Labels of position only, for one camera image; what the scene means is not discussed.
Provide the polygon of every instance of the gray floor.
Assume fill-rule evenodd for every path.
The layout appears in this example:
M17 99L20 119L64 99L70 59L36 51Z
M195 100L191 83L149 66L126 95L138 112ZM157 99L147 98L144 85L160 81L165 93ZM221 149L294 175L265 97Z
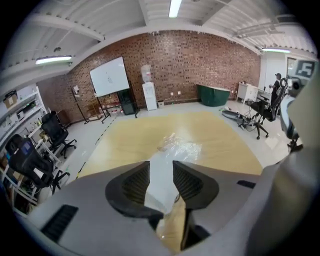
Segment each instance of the gray floor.
M226 106L230 107L232 111L238 111L241 114L244 114L249 111L247 105L243 105L240 102L228 101ZM220 117L227 124L229 124L235 132L243 139L243 141L248 145L253 154L256 156L262 167L272 165L283 159L288 155L288 146L289 139L281 130L280 120L277 118L273 122L267 120L264 121L263 126L269 132L269 138L265 138L265 134L261 132L261 139L257 140L258 136L257 130L249 132L245 129L238 127L237 123L231 119L228 119L222 116L219 111L221 107L208 107L204 106L201 103L183 103L183 104L174 104L166 105L162 109L147 111L142 109L138 114L138 117L154 117L154 116L166 116L168 114L179 114L179 113L189 113L189 112L200 112L207 111L212 112L216 116ZM70 148L67 152L67 159L64 160L63 157L59 159L62 161L62 164L58 165L58 168L62 171L67 171L70 173L70 177L67 180L63 180L63 184L68 184L71 181L77 178L78 172L81 170L84 163L89 159L90 155L96 148L97 140L101 134L106 130L108 132L108 126L113 125L114 123L120 120L134 119L134 115L129 116L120 116L120 117L108 117L104 124L101 121L92 121L87 124L79 122L71 125L68 128L69 136L68 139L76 139L77 143L76 149ZM49 188L42 189L39 195L39 202L43 202L47 197L51 195Z

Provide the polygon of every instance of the plastic bag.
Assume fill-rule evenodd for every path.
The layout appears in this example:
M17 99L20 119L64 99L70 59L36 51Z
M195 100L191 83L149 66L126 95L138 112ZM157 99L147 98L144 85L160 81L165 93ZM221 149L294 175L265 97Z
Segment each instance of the plastic bag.
M201 144L188 141L172 133L164 137L157 147L158 152L150 159L150 184L147 193L152 200L146 198L144 205L165 214L171 212L176 196L179 194L173 182L173 161L196 163L201 155Z

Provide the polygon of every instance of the green container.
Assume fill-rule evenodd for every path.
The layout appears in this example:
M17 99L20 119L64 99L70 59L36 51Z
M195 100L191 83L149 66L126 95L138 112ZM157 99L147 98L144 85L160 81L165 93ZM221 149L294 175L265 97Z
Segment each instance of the green container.
M219 107L227 103L230 90L218 87L197 85L198 97L202 103L209 107Z

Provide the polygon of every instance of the ceiling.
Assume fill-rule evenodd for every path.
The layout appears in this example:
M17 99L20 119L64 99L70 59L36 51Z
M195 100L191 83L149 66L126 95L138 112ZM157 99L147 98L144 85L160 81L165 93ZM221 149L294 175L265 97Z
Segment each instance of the ceiling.
M0 92L65 74L113 42L160 30L211 33L257 54L263 47L281 47L317 55L307 32L277 0L182 0L177 18L169 18L170 2L43 1L7 48L0 66ZM37 58L59 55L71 55L72 64L35 66Z

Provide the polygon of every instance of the wall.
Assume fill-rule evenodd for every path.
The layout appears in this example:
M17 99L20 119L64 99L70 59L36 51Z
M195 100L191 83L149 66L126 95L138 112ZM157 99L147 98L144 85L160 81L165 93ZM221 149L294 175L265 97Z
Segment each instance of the wall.
M85 109L95 100L90 70L120 56L139 106L145 105L140 71L145 64L151 65L157 100L168 99L174 92L171 101L175 103L197 100L196 84L235 91L240 81L255 86L259 82L260 57L251 50L212 34L170 30L123 39L89 56L68 74L38 82L44 104L56 111L65 109L72 121L80 119L69 87L78 85ZM105 105L118 99L111 95L101 101Z
M265 87L267 92L271 92L269 85L275 83L275 74L280 73L282 77L287 75L286 55L280 52L266 52L261 56L260 67L259 88L263 90Z

